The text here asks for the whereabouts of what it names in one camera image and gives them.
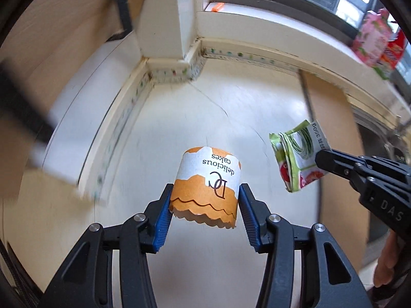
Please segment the person's right hand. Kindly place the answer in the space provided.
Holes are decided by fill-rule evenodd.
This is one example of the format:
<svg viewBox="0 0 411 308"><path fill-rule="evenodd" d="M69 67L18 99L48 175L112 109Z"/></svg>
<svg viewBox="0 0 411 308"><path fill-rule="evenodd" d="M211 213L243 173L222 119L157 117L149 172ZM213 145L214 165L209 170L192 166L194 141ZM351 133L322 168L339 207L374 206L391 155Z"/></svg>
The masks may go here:
<svg viewBox="0 0 411 308"><path fill-rule="evenodd" d="M393 280L394 267L398 263L401 250L402 248L398 243L398 236L391 230L381 255L378 258L378 263L373 276L374 287L381 287Z"/></svg>

